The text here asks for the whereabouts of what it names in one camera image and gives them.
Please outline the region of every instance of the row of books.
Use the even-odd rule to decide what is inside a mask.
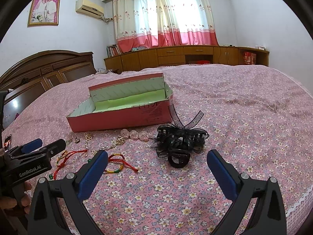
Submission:
[[[107,46],[106,47],[106,51],[108,53],[108,57],[117,56],[117,55],[121,55],[122,54],[118,44]]]

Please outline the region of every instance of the groom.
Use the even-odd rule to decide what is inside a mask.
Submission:
[[[47,22],[54,23],[54,14],[57,11],[57,6],[53,0],[47,2]]]

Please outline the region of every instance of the blue gripper pad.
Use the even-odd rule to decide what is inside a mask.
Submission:
[[[236,200],[237,185],[212,150],[208,152],[207,163],[225,197],[231,201]]]
[[[34,150],[38,149],[42,147],[42,140],[41,139],[36,139],[33,140],[31,142],[28,142],[27,144],[25,144],[22,149],[21,152],[24,154],[28,154],[30,152],[33,152]]]
[[[90,197],[104,170],[108,165],[108,153],[102,153],[95,160],[93,165],[88,169],[85,176],[81,179],[78,185],[77,197],[82,202]]]

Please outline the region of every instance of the smartphone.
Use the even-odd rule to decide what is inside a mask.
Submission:
[[[12,139],[12,134],[10,134],[8,137],[5,138],[4,140],[4,150],[5,152],[9,151],[10,150],[10,147],[11,147],[11,139]]]

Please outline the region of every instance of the finger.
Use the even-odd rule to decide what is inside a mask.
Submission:
[[[25,182],[24,183],[24,187],[25,187],[25,191],[31,190],[32,189],[32,185],[29,182]]]
[[[26,207],[24,208],[24,211],[25,211],[26,214],[29,214],[30,206],[26,206]]]
[[[30,204],[30,197],[25,194],[24,197],[21,199],[22,206],[26,207]]]
[[[0,209],[14,208],[16,205],[16,199],[7,196],[0,197]]]

